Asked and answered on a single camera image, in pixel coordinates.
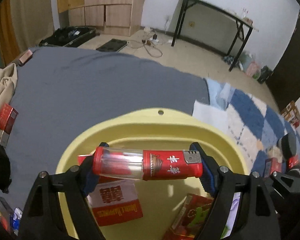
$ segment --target white paper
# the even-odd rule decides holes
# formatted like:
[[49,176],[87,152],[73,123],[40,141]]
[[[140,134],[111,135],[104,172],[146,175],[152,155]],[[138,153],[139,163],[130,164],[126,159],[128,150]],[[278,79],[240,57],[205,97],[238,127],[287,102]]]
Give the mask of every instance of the white paper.
[[228,115],[226,111],[202,104],[196,100],[194,102],[192,116],[228,134]]

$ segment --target table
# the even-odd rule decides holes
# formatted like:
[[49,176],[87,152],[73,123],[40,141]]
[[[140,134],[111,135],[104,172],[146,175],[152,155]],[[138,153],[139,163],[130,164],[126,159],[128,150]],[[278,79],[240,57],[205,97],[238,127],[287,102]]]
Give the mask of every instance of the table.
[[[204,0],[182,0],[182,6],[181,6],[181,10],[180,10],[180,14],[179,14],[179,18],[178,18],[178,22],[177,22],[177,26],[173,35],[173,40],[172,40],[172,44],[171,46],[173,47],[176,39],[180,37],[180,33],[181,33],[181,29],[182,29],[182,25],[183,25],[183,21],[185,20],[185,15],[186,15],[186,11],[191,8],[192,6],[196,5],[196,4],[201,4],[204,5],[206,7],[209,7],[213,10],[216,10],[218,12],[223,13],[224,15],[226,15],[227,17],[229,17],[230,19],[233,19],[236,22],[236,26],[237,26],[237,33],[232,41],[232,44],[228,50],[228,53],[226,54],[227,56],[230,55],[231,50],[237,40],[237,38],[239,38],[239,40],[242,41],[242,45],[237,53],[237,55],[234,58],[234,61],[232,62],[230,68],[229,68],[229,72],[234,68],[235,64],[237,63],[240,54],[242,53],[245,45],[247,44],[247,41],[252,33],[252,30],[255,30],[257,32],[259,32],[259,30],[257,28],[255,28],[254,26],[250,25],[249,23],[247,23],[243,18],[238,17],[237,15],[230,13],[228,11],[225,11],[224,9],[213,5],[209,2],[206,2]],[[244,36],[244,31],[243,31],[243,25],[247,26],[249,28],[248,33]]]

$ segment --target transparent cylinder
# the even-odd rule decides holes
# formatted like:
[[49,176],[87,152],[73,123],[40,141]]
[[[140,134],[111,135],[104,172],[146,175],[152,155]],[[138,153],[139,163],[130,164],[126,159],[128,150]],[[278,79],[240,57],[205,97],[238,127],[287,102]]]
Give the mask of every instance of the transparent cylinder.
[[143,151],[97,147],[93,172],[97,175],[120,178],[142,179]]

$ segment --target table top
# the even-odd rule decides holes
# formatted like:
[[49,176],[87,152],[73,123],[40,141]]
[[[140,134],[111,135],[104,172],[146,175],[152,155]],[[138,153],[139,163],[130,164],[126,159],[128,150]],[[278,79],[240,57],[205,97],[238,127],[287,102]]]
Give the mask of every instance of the table top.
[[250,25],[249,23],[247,23],[243,18],[239,17],[238,15],[236,15],[235,13],[233,12],[229,12],[217,5],[214,5],[212,3],[209,3],[205,0],[198,0],[198,1],[201,1],[202,3],[204,3],[205,5],[207,5],[208,7],[212,8],[212,9],[215,9],[215,10],[218,10],[220,11],[221,13],[223,13],[226,17],[228,17],[229,19],[231,20],[237,20],[237,21],[240,21],[240,22],[243,22],[247,27],[249,28],[252,28],[253,30],[259,32],[259,29],[257,29],[256,27],[254,27],[253,25]]

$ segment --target gray bed sheet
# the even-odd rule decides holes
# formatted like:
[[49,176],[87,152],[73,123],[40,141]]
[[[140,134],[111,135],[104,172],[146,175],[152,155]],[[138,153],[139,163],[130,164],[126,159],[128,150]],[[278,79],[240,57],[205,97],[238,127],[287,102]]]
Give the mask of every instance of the gray bed sheet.
[[149,107],[192,114],[209,103],[205,79],[135,56],[78,48],[33,48],[18,67],[11,105],[19,112],[6,152],[12,184],[3,194],[23,208],[40,171],[54,174],[67,146],[93,125]]

